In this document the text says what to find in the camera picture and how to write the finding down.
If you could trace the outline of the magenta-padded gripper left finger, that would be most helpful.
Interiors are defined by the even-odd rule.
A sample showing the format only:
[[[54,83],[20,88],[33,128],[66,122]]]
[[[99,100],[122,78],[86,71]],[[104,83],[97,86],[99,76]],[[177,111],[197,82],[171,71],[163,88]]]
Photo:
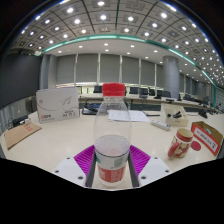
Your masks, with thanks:
[[[63,159],[52,173],[81,187],[91,188],[95,165],[95,148],[91,145],[74,157]]]

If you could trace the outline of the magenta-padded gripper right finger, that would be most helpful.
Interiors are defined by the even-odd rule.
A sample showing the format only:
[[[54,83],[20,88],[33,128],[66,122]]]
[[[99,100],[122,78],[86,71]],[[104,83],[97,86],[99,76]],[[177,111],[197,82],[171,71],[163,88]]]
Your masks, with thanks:
[[[130,146],[128,164],[134,188],[143,187],[172,173],[158,156],[149,156],[133,145]]]

